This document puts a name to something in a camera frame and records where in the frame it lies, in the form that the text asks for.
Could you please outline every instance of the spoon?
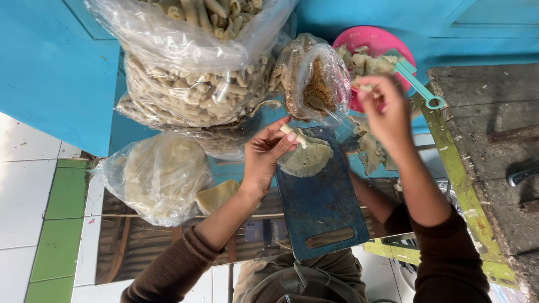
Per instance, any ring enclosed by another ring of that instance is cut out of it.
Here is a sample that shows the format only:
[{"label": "spoon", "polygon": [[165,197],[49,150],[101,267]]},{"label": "spoon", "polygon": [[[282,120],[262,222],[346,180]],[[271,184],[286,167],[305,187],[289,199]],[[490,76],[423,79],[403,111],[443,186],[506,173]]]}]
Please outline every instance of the spoon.
[{"label": "spoon", "polygon": [[309,96],[307,97],[307,102],[309,102],[309,104],[311,104],[314,108],[318,108],[322,111],[325,111],[328,115],[330,115],[333,119],[337,120],[337,122],[339,122],[340,124],[344,125],[351,132],[354,131],[354,129],[351,128],[346,122],[342,121],[341,118],[337,117],[337,115],[335,115],[329,109],[327,109],[322,103],[322,100],[314,96]]}]

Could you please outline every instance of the fingernail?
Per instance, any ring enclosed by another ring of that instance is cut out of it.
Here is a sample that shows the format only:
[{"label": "fingernail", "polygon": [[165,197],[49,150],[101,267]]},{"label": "fingernail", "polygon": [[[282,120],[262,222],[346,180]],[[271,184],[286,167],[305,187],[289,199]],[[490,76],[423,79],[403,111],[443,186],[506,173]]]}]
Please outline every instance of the fingernail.
[{"label": "fingernail", "polygon": [[288,140],[289,142],[294,142],[294,140],[296,140],[297,136],[298,135],[296,135],[296,133],[291,132],[286,136],[286,140]]}]

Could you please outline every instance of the teal plastic scoop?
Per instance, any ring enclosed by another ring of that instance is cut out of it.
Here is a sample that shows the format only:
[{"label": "teal plastic scoop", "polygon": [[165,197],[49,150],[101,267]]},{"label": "teal plastic scoop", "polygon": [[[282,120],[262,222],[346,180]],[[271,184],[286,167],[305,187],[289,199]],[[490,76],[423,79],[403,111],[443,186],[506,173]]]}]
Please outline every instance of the teal plastic scoop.
[{"label": "teal plastic scoop", "polygon": [[[442,96],[435,96],[433,95],[428,89],[425,88],[419,82],[416,77],[413,76],[413,73],[417,72],[417,69],[411,65],[406,58],[400,55],[400,53],[396,49],[390,49],[388,50],[384,56],[397,56],[398,61],[395,64],[395,68],[393,69],[394,73],[399,73],[401,76],[410,83],[410,85],[416,89],[416,91],[426,100],[426,105],[430,109],[438,109],[442,108],[445,103],[445,99]],[[432,106],[430,104],[432,99],[438,99],[440,104],[436,106]]]}]

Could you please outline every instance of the green floor tile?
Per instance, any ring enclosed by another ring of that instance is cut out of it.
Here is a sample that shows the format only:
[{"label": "green floor tile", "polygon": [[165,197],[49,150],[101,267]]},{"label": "green floor tile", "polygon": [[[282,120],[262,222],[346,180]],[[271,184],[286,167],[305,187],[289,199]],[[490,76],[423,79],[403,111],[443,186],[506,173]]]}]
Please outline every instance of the green floor tile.
[{"label": "green floor tile", "polygon": [[86,191],[86,169],[56,169],[45,219],[82,218]]},{"label": "green floor tile", "polygon": [[89,168],[89,160],[58,159],[56,167]]},{"label": "green floor tile", "polygon": [[82,220],[82,218],[45,220],[30,282],[75,274]]},{"label": "green floor tile", "polygon": [[25,303],[69,303],[74,277],[30,283]]}]

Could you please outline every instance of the green painted wood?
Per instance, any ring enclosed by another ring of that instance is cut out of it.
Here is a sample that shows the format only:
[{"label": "green painted wood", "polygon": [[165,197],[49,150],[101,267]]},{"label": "green painted wood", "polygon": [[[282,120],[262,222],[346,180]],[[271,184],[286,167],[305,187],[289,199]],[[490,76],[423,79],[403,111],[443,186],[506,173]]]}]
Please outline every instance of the green painted wood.
[{"label": "green painted wood", "polygon": [[70,303],[74,277],[30,283],[25,303]]},{"label": "green painted wood", "polygon": [[89,168],[92,161],[76,159],[58,159],[56,167]]},{"label": "green painted wood", "polygon": [[[381,240],[377,239],[374,242],[369,241],[363,243],[363,250],[410,264],[419,265],[419,263],[421,263],[419,249],[413,246],[407,247],[407,245],[404,244],[382,244]],[[481,268],[490,283],[515,289],[519,288],[515,281],[515,274],[507,264],[483,260],[483,266]]]},{"label": "green painted wood", "polygon": [[30,282],[69,277],[75,274],[82,220],[82,218],[45,220]]},{"label": "green painted wood", "polygon": [[58,167],[52,181],[45,219],[82,218],[85,193],[86,168]]},{"label": "green painted wood", "polygon": [[421,110],[438,147],[438,153],[447,176],[457,194],[460,207],[466,216],[466,223],[472,232],[476,246],[479,246],[478,250],[481,254],[481,259],[506,264],[505,258],[494,239],[492,228],[472,188],[472,181],[466,174],[459,152],[447,129],[447,123],[442,112],[439,109],[429,109],[425,105],[421,106]]}]

